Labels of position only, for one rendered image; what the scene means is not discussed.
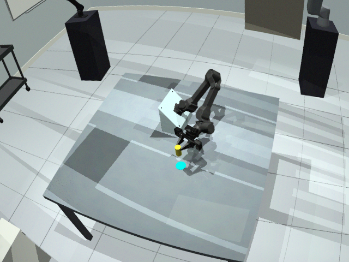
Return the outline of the yellow cylinder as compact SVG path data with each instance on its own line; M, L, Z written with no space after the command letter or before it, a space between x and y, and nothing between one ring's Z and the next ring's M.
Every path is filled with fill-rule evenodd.
M182 151L180 151L180 149L181 149L180 145L175 146L176 156L178 156L178 157L180 157L182 155Z

